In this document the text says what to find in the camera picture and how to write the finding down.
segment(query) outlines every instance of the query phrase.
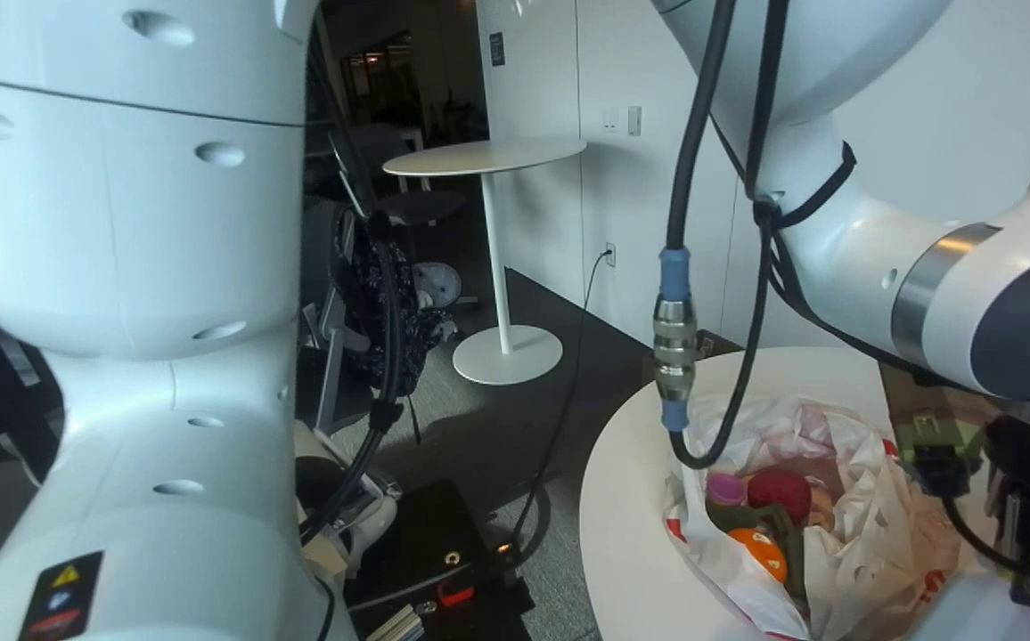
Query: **warning label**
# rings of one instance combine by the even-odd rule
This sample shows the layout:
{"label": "warning label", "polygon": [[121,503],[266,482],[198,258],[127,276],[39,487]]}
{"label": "warning label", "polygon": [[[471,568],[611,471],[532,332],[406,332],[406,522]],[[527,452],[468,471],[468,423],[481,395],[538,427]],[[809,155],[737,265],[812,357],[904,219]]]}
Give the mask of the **warning label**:
{"label": "warning label", "polygon": [[44,568],[16,641],[63,641],[86,635],[95,574],[99,552]]}

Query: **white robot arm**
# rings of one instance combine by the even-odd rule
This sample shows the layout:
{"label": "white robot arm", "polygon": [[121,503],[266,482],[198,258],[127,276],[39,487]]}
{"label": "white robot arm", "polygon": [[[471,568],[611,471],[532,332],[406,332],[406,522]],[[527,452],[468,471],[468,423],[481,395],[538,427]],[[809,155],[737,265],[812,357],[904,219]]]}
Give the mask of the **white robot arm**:
{"label": "white robot arm", "polygon": [[[887,0],[687,0],[665,9],[701,82],[714,125],[754,198],[767,273],[845,341],[999,397],[986,427],[999,517],[1009,517],[1014,598],[1030,603],[1030,192],[1002,218],[943,224],[879,201],[851,179],[829,111],[892,66],[946,4]],[[654,352],[665,427],[690,387],[684,249],[671,244]]]}
{"label": "white robot arm", "polygon": [[292,493],[314,4],[0,0],[0,328],[69,406],[0,636],[352,636]]}

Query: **white wall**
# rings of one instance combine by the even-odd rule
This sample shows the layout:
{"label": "white wall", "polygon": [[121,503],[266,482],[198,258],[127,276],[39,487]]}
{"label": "white wall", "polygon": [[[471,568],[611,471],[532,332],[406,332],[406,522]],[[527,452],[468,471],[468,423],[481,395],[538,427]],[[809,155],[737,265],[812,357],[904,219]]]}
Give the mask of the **white wall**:
{"label": "white wall", "polygon": [[[506,32],[506,66],[483,87],[496,138],[579,134],[578,162],[502,184],[508,265],[579,298],[611,243],[592,311],[648,341],[654,254],[696,76],[648,0],[481,0],[476,39]],[[1030,4],[956,0],[938,29],[860,100],[836,111],[861,182],[913,211],[974,219],[1024,195],[1030,179]],[[710,141],[690,201],[696,305],[741,341],[754,232],[741,188]],[[829,341],[772,305],[767,341]]]}

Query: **wire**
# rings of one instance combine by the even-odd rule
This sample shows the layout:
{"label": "wire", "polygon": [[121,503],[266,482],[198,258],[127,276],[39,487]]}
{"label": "wire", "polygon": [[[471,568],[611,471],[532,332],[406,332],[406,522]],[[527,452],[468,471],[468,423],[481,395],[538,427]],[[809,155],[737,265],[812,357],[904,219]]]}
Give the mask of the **wire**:
{"label": "wire", "polygon": [[379,282],[380,282],[380,395],[383,401],[398,397],[398,378],[401,378],[401,311],[398,311],[398,254],[387,243],[371,244],[379,257]]}
{"label": "wire", "polygon": [[[603,265],[603,258],[609,258],[611,249],[603,249],[594,258],[592,258],[592,270],[589,270],[589,283],[583,283],[583,314],[589,314],[589,298],[592,298],[592,283],[594,283],[594,273]],[[525,534],[525,522],[527,522],[527,509],[541,497],[541,487],[545,487],[545,471],[557,455],[557,445],[559,445],[559,434],[564,434],[564,423],[569,415],[569,406],[573,406],[573,391],[578,391],[578,379],[579,379],[579,362],[583,362],[583,341],[579,341],[579,332],[578,332],[578,350],[573,350],[573,372],[569,372],[569,384],[564,387],[564,401],[559,401],[559,412],[557,412],[557,423],[552,423],[552,434],[548,434],[548,445],[538,458],[538,471],[532,478],[532,487],[527,487],[527,497],[520,503],[520,512],[514,518],[514,540],[520,543],[520,534]]]}
{"label": "wire", "polygon": [[325,594],[328,594],[328,613],[325,613],[325,628],[322,628],[322,636],[316,641],[328,641],[328,635],[330,635],[330,624],[335,624],[335,592],[330,592],[330,582],[328,581],[322,581],[322,587],[325,587]]}
{"label": "wire", "polygon": [[538,505],[538,518],[533,518],[533,534],[527,540],[518,539],[518,555],[514,555],[514,566],[525,566],[541,543],[545,543],[545,534],[552,527],[552,497],[545,491],[545,482],[541,487],[533,491],[533,503]]}
{"label": "wire", "polygon": [[734,21],[734,0],[715,0],[714,29],[710,29],[704,54],[701,54],[701,64],[697,64],[697,86],[696,86],[696,96],[690,96],[687,127],[684,127],[680,153],[677,153],[677,172],[673,172],[673,182],[671,182],[665,249],[684,249],[696,159],[697,159],[704,117],[714,111],[714,96],[715,96],[715,86],[718,86],[718,66],[722,66],[722,54],[727,54],[731,21]]}
{"label": "wire", "polygon": [[956,509],[950,493],[938,493],[941,509],[950,522],[956,534],[963,534],[984,559],[1003,566],[1009,574],[1030,575],[1030,566],[1024,566],[1019,559],[1002,555],[995,543],[986,543],[969,522],[965,517]]}
{"label": "wire", "polygon": [[330,487],[330,493],[322,503],[322,509],[298,522],[298,543],[316,539],[341,512],[341,503],[363,485],[363,472],[371,471],[371,458],[375,458],[380,439],[383,439],[383,429],[368,427],[368,439],[358,442],[358,452],[345,466],[341,482]]}
{"label": "wire", "polygon": [[767,32],[764,32],[764,54],[760,54],[760,96],[754,96],[754,117],[753,117],[753,144],[748,144],[748,167],[743,167],[743,192],[760,195],[760,167],[767,153],[767,133],[772,117],[772,92],[778,92],[778,70],[785,58],[785,32],[786,32],[786,0],[768,0],[767,7]]}
{"label": "wire", "polygon": [[731,397],[727,397],[727,410],[722,410],[722,423],[718,423],[714,445],[704,449],[704,455],[690,455],[684,429],[671,429],[673,455],[684,466],[690,466],[690,471],[714,466],[722,455],[727,442],[731,442],[734,415],[741,410],[741,397],[748,391],[748,379],[753,379],[753,370],[754,370],[754,357],[760,357],[764,318],[767,318],[767,282],[768,282],[767,263],[768,263],[768,232],[760,226],[760,273],[754,273],[753,332],[748,332],[748,345],[743,345],[741,362],[737,362],[737,378],[734,378],[734,387],[731,387]]}
{"label": "wire", "polygon": [[345,613],[363,613],[363,609],[379,609],[379,604],[409,598],[409,594],[428,592],[428,587],[434,587],[434,582],[442,582],[442,581],[450,581],[450,575],[455,575],[455,574],[464,574],[464,568],[471,568],[471,561],[451,566],[451,568],[434,574],[434,575],[424,575],[424,581],[414,581],[414,582],[406,582],[406,587],[398,587],[398,592],[387,592],[387,594],[379,594],[379,598],[371,598],[371,603],[352,603],[352,604],[345,604]]}
{"label": "wire", "polygon": [[594,282],[597,263],[609,258],[611,254],[615,254],[615,249],[603,249],[603,254],[592,258],[579,311],[589,311],[589,301],[592,301],[592,282]]}
{"label": "wire", "polygon": [[36,471],[27,471],[27,458],[16,452],[16,445],[8,434],[0,434],[0,449],[16,458],[16,471],[33,487],[44,487],[44,482],[36,478]]}
{"label": "wire", "polygon": [[420,445],[420,420],[415,420],[415,410],[414,410],[414,395],[406,395],[406,410],[409,410],[409,434],[414,434],[414,445]]}

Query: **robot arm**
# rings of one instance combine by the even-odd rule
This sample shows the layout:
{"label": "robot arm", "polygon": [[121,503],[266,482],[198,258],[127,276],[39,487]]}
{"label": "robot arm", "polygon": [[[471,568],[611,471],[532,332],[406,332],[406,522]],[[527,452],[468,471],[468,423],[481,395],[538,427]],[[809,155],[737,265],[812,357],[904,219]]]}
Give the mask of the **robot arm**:
{"label": "robot arm", "polygon": [[[1009,415],[986,427],[986,455],[1013,547],[995,559],[1019,568],[1014,594],[1030,603],[1030,192],[979,224],[898,211],[847,179],[851,153],[829,125],[829,111],[913,51],[941,9],[916,0],[737,4],[727,64],[718,79],[701,66],[701,82],[715,82],[710,112],[768,235],[778,292],[845,341],[1003,406]],[[704,60],[718,14],[714,0],[665,14],[690,60]],[[680,362],[661,372],[677,442],[690,372]]]}

